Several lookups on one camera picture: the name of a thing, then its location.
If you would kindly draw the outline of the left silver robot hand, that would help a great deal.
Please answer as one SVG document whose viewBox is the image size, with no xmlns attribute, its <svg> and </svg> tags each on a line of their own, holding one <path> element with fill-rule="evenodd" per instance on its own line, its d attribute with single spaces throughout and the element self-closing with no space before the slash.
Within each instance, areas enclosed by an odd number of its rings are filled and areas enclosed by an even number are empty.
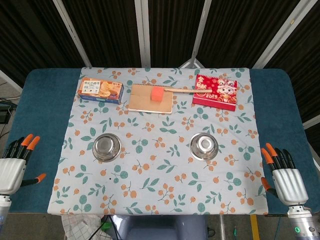
<svg viewBox="0 0 320 240">
<path fill-rule="evenodd" d="M 39 136 L 30 133 L 26 137 L 12 141 L 4 150 L 0 158 L 0 197 L 2 199 L 8 199 L 21 187 L 35 185 L 45 179 L 45 173 L 35 178 L 23 179 L 28 162 L 39 141 Z"/>
</svg>

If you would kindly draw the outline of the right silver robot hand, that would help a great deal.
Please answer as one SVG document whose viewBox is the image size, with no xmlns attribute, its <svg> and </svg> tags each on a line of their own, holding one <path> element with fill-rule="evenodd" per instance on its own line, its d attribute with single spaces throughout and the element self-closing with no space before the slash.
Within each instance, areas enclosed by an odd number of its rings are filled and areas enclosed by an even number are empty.
<svg viewBox="0 0 320 240">
<path fill-rule="evenodd" d="M 302 175 L 296 168 L 288 150 L 273 147 L 269 142 L 261 153 L 272 173 L 274 188 L 265 177 L 261 178 L 263 188 L 286 206 L 303 205 L 309 199 Z"/>
</svg>

